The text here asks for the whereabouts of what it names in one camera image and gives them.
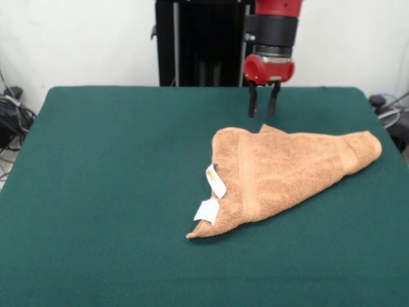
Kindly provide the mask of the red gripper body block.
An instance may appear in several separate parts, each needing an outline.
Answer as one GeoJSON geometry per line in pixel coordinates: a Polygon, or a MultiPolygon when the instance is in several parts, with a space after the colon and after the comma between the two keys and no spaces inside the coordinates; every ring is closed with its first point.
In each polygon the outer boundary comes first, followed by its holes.
{"type": "Polygon", "coordinates": [[[243,75],[249,82],[266,85],[276,81],[285,83],[295,72],[295,63],[291,58],[276,58],[250,54],[246,57],[243,75]]]}

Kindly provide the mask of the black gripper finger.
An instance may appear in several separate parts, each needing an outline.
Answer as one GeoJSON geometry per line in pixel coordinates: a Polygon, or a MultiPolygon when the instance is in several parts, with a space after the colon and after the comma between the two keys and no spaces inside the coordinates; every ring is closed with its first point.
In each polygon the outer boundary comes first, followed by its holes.
{"type": "Polygon", "coordinates": [[[270,94],[270,99],[268,101],[268,116],[273,116],[275,114],[276,111],[276,107],[277,107],[277,97],[278,94],[281,90],[281,82],[280,81],[276,81],[274,82],[274,85],[272,86],[272,91],[270,94]]]}
{"type": "Polygon", "coordinates": [[[256,83],[249,83],[249,94],[250,94],[250,101],[249,101],[249,117],[253,118],[256,114],[257,109],[257,86],[256,83]]]}

